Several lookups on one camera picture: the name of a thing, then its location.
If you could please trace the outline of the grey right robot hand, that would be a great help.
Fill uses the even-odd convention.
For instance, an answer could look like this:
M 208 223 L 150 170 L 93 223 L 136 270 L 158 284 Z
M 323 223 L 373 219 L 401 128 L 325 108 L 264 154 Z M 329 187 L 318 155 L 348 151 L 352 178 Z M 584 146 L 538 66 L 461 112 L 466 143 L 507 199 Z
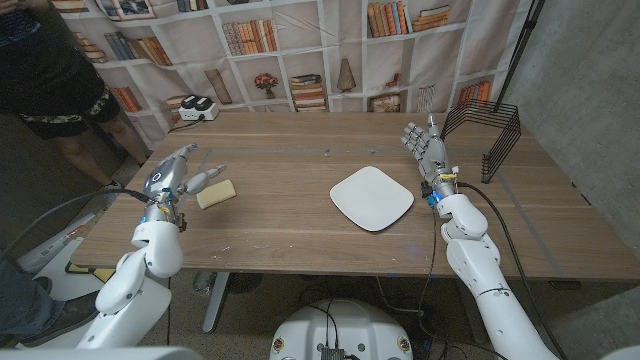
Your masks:
M 455 194 L 454 172 L 434 113 L 428 115 L 427 129 L 410 122 L 404 128 L 401 142 L 418 163 L 418 170 L 425 183 L 423 188 L 429 192 L 427 198 L 431 205 Z

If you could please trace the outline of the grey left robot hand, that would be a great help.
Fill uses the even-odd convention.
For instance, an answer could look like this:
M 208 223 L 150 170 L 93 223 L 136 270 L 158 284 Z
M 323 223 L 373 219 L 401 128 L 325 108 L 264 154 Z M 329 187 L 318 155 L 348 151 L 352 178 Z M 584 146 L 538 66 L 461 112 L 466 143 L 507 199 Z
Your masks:
M 224 164 L 220 164 L 183 182 L 188 173 L 187 160 L 196 148 L 196 144 L 179 148 L 164 158 L 149 174 L 143 187 L 143 193 L 149 200 L 145 205 L 141 224 L 163 221 L 176 225 L 180 232 L 186 230 L 184 214 L 177 209 L 181 196 L 202 192 L 211 179 L 226 169 Z

